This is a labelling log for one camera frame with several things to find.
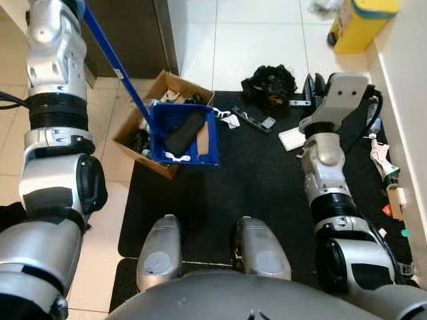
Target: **yellow container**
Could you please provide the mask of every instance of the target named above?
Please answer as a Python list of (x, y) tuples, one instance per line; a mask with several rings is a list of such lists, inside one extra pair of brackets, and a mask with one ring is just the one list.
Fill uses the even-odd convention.
[(330, 29), (336, 53), (360, 53), (399, 10), (397, 0), (345, 0)]

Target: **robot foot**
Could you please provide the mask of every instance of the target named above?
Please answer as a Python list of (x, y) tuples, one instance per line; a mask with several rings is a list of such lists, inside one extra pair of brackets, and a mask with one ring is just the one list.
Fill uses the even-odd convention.
[(291, 267), (276, 236), (258, 219), (242, 217), (236, 227), (235, 254), (245, 274), (291, 280)]
[(157, 220), (139, 256), (137, 287), (143, 292), (150, 287), (181, 276), (181, 239), (174, 215)]

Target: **red item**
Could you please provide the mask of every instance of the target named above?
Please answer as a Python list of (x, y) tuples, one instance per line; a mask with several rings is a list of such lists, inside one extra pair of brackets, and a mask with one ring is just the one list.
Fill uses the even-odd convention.
[(392, 207), (390, 206), (390, 204), (385, 205), (384, 208), (382, 208), (382, 212), (384, 212), (387, 217), (391, 217), (392, 216)]

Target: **white tile floor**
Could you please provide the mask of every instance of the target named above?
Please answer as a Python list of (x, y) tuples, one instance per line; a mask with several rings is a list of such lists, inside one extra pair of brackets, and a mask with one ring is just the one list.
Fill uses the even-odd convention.
[[(260, 65), (284, 64), (298, 87), (307, 72), (328, 78), (337, 71), (367, 73), (364, 55), (337, 57), (326, 45), (333, 15), (310, 12), (310, 0), (187, 0), (189, 29), (182, 77), (214, 90), (240, 90), (240, 81)], [(8, 19), (0, 19), (0, 91), (26, 94), (25, 37)], [(151, 81), (135, 80), (140, 95)], [(109, 310), (117, 244), (127, 201), (133, 161), (111, 137), (133, 103), (117, 79), (100, 78), (88, 89), (90, 129), (95, 155), (101, 160), (109, 199), (93, 214), (93, 229), (83, 242), (80, 262), (69, 293), (70, 320), (103, 319)], [(23, 135), (28, 112), (0, 113), (0, 205), (18, 201)]]

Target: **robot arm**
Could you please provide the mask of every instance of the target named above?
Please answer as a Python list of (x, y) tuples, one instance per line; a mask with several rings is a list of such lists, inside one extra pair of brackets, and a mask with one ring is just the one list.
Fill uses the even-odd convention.
[(426, 294), (402, 285), (390, 250), (358, 212), (342, 172), (345, 157), (336, 133), (367, 87), (363, 75), (332, 75), (323, 103), (300, 122), (307, 139), (302, 167), (316, 224), (316, 269), (325, 291), (380, 317), (402, 319), (414, 310), (425, 312), (419, 307)]
[(27, 59), (30, 132), (19, 194), (28, 219), (0, 234), (5, 319), (64, 319), (90, 214), (107, 200), (87, 126), (83, 1), (32, 0)]

